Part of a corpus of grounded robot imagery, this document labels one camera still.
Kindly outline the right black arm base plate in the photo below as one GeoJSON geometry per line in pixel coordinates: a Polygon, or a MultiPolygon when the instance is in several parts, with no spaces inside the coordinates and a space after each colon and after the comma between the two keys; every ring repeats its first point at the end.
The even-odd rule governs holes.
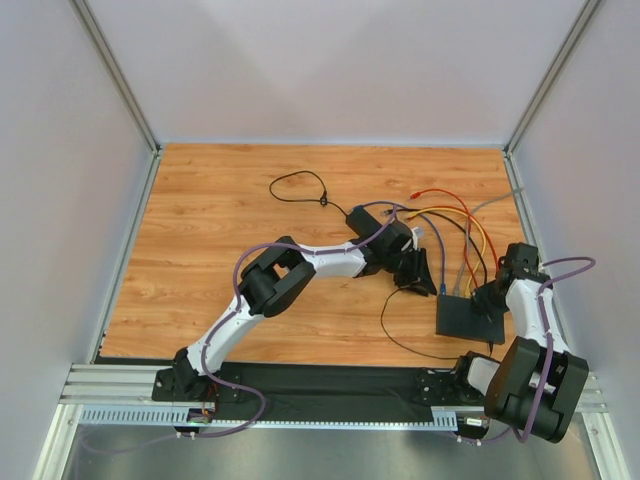
{"type": "Polygon", "coordinates": [[[485,397],[453,369],[421,368],[414,377],[414,397],[427,406],[483,406],[485,397]]]}

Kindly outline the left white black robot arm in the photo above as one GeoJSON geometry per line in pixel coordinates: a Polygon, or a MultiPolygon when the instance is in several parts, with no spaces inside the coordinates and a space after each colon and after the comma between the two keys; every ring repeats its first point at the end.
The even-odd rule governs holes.
{"type": "Polygon", "coordinates": [[[384,270],[399,289],[422,296],[437,293],[426,250],[409,226],[392,217],[386,224],[357,220],[353,227],[356,238],[342,244],[310,246],[284,236],[252,248],[258,256],[243,270],[244,260],[239,259],[230,305],[198,341],[174,357],[178,388],[195,391],[252,328],[285,312],[314,279],[358,278],[384,270]]]}

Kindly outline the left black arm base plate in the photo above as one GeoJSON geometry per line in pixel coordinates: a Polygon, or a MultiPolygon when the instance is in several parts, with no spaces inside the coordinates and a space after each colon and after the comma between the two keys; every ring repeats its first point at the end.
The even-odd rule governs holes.
{"type": "Polygon", "coordinates": [[[246,400],[247,395],[219,385],[206,376],[196,376],[189,386],[184,386],[174,370],[168,368],[156,373],[151,399],[156,402],[239,403],[246,400]]]}

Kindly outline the black network switch box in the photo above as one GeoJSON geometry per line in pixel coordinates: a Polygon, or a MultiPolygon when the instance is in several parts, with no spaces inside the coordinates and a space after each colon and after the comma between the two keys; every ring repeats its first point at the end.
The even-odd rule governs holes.
{"type": "Polygon", "coordinates": [[[491,318],[470,298],[440,295],[436,306],[436,334],[502,345],[505,343],[504,319],[491,318]]]}

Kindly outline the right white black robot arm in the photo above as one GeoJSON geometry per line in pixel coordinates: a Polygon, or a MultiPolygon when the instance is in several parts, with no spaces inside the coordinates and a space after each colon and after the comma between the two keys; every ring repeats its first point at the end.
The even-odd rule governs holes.
{"type": "Polygon", "coordinates": [[[484,414],[508,426],[525,443],[536,436],[560,442],[589,374],[571,353],[553,311],[556,283],[596,264],[588,256],[543,263],[538,248],[512,243],[498,260],[495,279],[476,289],[472,302],[501,317],[509,312],[516,336],[500,361],[468,352],[454,367],[454,384],[483,399],[484,414]]]}

